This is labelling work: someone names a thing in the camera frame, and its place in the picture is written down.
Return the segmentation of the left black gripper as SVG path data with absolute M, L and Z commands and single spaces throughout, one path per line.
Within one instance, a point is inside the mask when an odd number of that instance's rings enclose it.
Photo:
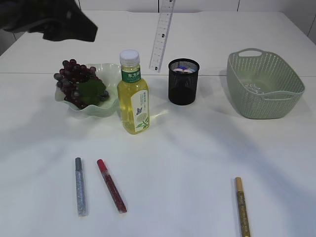
M 94 42 L 98 31 L 74 0 L 2 0 L 0 28 L 11 33 L 42 33 L 49 41 Z

